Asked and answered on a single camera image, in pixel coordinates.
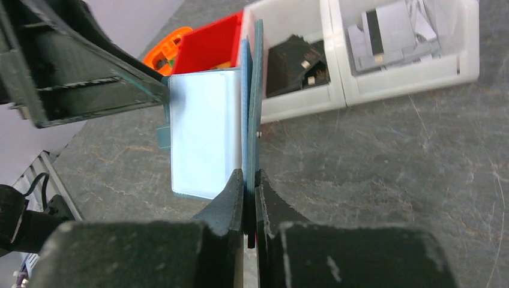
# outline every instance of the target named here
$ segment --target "white plastic bin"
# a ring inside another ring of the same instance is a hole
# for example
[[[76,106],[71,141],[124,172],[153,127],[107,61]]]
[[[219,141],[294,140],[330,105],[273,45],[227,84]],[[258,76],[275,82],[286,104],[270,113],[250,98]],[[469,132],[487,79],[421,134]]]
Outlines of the white plastic bin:
[[[253,33],[253,24],[258,19],[264,21],[265,56],[270,47],[284,42],[292,34],[302,36],[310,43],[324,40],[331,79],[328,85],[264,98],[262,123],[345,107],[329,1],[264,0],[248,5],[244,9],[241,38]]]
[[[324,40],[329,85],[266,98],[262,123],[341,109],[460,83],[479,76],[479,3],[477,0],[423,0],[441,46],[440,57],[388,70],[358,74],[351,65],[348,26],[365,11],[399,0],[261,0],[244,9],[241,38],[263,19],[265,49],[290,37]]]
[[[441,46],[440,58],[354,76],[346,28],[361,13],[397,0],[329,0],[337,59],[348,106],[476,80],[479,76],[477,0],[424,0]]]

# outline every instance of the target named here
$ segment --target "marble surface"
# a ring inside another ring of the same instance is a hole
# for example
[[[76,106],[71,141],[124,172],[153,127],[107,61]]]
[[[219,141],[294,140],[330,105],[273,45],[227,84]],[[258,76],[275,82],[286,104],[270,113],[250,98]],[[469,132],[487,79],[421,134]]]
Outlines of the marble surface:
[[[186,0],[158,39],[248,2]],[[261,166],[313,221],[427,228],[461,287],[509,287],[509,4],[480,6],[477,83],[264,125]],[[204,207],[171,193],[162,119],[156,107],[88,121],[56,159],[85,218],[185,220]],[[252,251],[246,261],[256,287]]]

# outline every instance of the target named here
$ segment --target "black object in bin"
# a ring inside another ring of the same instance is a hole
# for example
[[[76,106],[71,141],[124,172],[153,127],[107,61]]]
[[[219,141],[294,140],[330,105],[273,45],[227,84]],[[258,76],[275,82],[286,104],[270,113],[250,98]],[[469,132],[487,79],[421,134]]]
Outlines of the black object in bin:
[[[324,41],[308,43],[291,35],[270,48],[267,67],[267,97],[326,85],[330,81]]]
[[[169,101],[162,75],[112,44],[81,0],[0,0],[0,29],[0,104],[38,128]]]

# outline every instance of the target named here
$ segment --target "black plastic part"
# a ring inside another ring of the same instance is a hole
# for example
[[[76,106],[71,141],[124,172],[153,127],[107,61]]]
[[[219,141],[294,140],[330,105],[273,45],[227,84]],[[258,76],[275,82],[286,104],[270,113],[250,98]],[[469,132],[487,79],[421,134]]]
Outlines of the black plastic part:
[[[69,206],[67,206],[67,203],[61,195],[55,195],[53,198],[51,198],[51,200],[49,200],[48,207],[44,213],[52,216],[57,216],[64,221],[75,220],[71,209],[69,209]]]
[[[62,224],[60,217],[47,213],[27,210],[19,229],[19,235],[13,244],[13,251],[39,253],[49,236]]]
[[[9,253],[11,253],[11,251],[0,248],[0,258]]]
[[[0,247],[10,246],[15,240],[26,203],[19,191],[8,185],[0,185]]]
[[[244,192],[244,234],[247,235],[247,248],[256,248],[256,207],[255,193],[261,183],[261,170],[254,174],[254,193]]]
[[[268,52],[267,97],[326,85],[330,81],[324,41],[308,43],[292,35]]]
[[[193,222],[71,222],[43,248],[30,284],[50,287],[242,287],[242,172]],[[259,287],[455,287],[436,239],[403,226],[309,223],[256,188]]]
[[[194,222],[71,222],[51,237],[30,285],[242,287],[242,171]]]
[[[366,12],[366,19],[373,56],[383,54],[384,45],[382,43],[382,35],[380,34],[380,26],[376,10]]]
[[[260,180],[261,184],[255,191],[259,283],[260,287],[273,287],[273,241],[279,231],[279,225],[285,221],[308,222],[309,220],[274,191],[263,170],[261,170]]]
[[[9,94],[7,93],[7,90],[5,89],[5,85],[0,80],[0,105],[7,104],[11,101],[11,98],[9,98]]]
[[[282,223],[271,256],[260,287],[457,287],[436,239],[409,227]]]
[[[169,101],[162,75],[112,44],[81,0],[0,0],[0,31],[2,99],[38,128]]]

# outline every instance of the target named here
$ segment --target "black cable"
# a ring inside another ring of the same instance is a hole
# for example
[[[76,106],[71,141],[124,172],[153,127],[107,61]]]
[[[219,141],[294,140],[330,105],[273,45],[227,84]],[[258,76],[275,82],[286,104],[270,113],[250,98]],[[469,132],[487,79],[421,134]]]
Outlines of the black cable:
[[[30,194],[32,194],[35,190],[35,188],[37,187],[37,184],[39,183],[39,181],[41,181],[41,179],[44,177],[44,181],[43,181],[43,187],[41,189],[41,201],[43,203],[43,210],[46,210],[47,208],[47,195],[46,195],[46,188],[47,188],[47,184],[49,182],[49,174],[46,173],[46,172],[43,172],[39,175],[37,175],[34,179],[34,181],[32,182],[32,184],[30,185],[30,188],[28,188],[28,191],[23,194],[24,197],[28,197]]]

